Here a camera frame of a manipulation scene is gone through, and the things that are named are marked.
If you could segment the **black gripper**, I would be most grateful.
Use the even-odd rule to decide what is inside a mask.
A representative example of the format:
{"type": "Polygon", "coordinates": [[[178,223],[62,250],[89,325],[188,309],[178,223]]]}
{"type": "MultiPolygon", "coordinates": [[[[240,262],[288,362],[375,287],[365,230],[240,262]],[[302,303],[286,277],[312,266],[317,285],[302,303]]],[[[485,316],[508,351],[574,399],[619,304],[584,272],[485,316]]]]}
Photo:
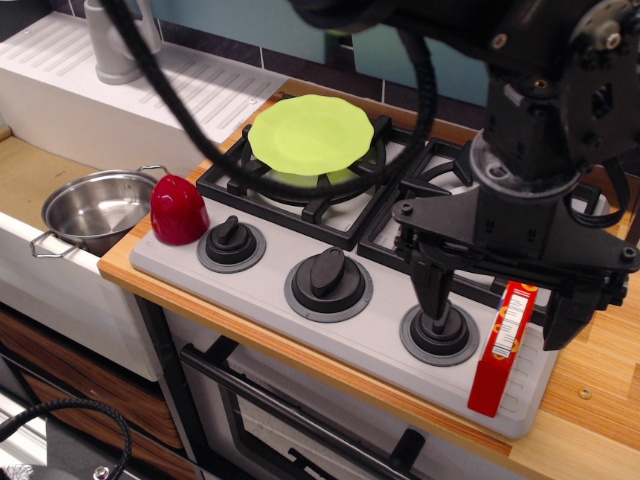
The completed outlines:
{"type": "Polygon", "coordinates": [[[443,317],[455,271],[521,281],[552,291],[543,325],[545,351],[564,349],[596,311],[621,306],[639,250],[578,224],[564,207],[518,205],[466,192],[401,200],[398,254],[422,311],[443,317]]]}

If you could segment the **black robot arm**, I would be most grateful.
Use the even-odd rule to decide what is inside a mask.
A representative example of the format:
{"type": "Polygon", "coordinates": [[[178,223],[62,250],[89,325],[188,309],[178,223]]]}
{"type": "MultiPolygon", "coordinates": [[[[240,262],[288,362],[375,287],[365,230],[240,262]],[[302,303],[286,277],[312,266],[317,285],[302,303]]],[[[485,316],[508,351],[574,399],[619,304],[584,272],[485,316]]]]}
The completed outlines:
{"type": "Polygon", "coordinates": [[[469,150],[476,187],[397,202],[397,252],[427,319],[442,324],[455,271],[551,291],[544,346],[560,350],[594,313],[622,303],[639,268],[612,236],[620,212],[573,209],[602,166],[626,210],[619,158],[639,143],[639,5],[635,1],[297,1],[323,30],[395,27],[413,60],[426,38],[483,61],[486,117],[469,150]]]}

